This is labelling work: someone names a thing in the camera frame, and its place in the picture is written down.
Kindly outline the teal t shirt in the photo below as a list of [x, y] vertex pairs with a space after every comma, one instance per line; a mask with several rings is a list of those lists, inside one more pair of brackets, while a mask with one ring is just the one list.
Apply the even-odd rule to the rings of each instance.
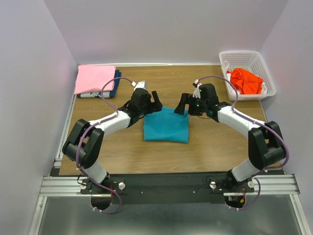
[[160, 112], [144, 117], [143, 139], [145, 141], [189, 142], [189, 115], [174, 113], [174, 109], [163, 107]]

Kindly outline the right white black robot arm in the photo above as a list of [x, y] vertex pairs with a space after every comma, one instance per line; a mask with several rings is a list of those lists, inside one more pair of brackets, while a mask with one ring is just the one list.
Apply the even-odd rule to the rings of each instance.
[[280, 127], [276, 122], [263, 122], [253, 119], [234, 108], [227, 102], [220, 102], [213, 84], [197, 84], [193, 94], [183, 93], [174, 110], [184, 114], [188, 105], [191, 116], [206, 116], [235, 129], [247, 138], [248, 157], [241, 164], [226, 173], [225, 179], [217, 186], [235, 192], [252, 176], [273, 164], [286, 161], [289, 151], [284, 143]]

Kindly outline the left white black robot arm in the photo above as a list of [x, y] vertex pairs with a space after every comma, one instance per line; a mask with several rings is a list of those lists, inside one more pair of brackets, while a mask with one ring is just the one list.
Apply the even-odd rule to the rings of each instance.
[[91, 187], [97, 193], [109, 188], [109, 173], [98, 162], [103, 139], [119, 130], [127, 129], [141, 118], [162, 110], [157, 92], [149, 93], [137, 88], [131, 99], [112, 115], [94, 121], [80, 119], [76, 121], [62, 153], [76, 163], [76, 168], [92, 181]]

